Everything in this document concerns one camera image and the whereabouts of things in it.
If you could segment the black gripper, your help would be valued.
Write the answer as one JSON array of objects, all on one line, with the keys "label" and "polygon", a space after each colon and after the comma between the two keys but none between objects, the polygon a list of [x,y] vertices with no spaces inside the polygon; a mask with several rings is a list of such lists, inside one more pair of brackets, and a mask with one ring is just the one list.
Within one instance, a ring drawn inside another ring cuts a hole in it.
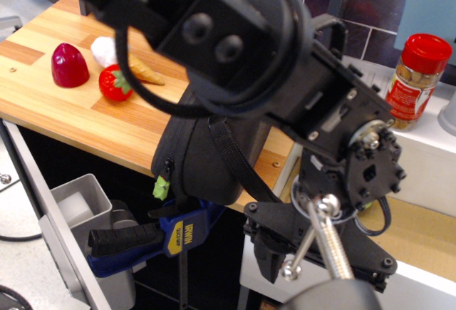
[{"label": "black gripper", "polygon": [[384,292],[398,269],[356,218],[342,217],[333,195],[315,202],[304,196],[290,203],[250,202],[244,213],[259,273],[272,284],[279,277],[298,279],[300,263],[307,260],[332,277],[355,277]]}]

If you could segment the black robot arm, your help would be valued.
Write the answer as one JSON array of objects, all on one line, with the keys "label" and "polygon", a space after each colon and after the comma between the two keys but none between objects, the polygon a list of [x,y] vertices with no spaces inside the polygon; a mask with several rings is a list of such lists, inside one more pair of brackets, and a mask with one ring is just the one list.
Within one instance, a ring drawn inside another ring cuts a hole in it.
[{"label": "black robot arm", "polygon": [[334,201],[351,277],[378,291],[397,268],[357,215],[405,177],[389,105],[343,64],[346,27],[312,18],[299,0],[84,0],[115,32],[127,84],[170,115],[152,161],[171,203],[150,212],[162,226],[149,242],[93,231],[88,258],[106,277],[157,254],[179,220],[206,228],[208,215],[252,196],[244,212],[261,275],[295,278],[286,260],[326,264],[307,205]]}]

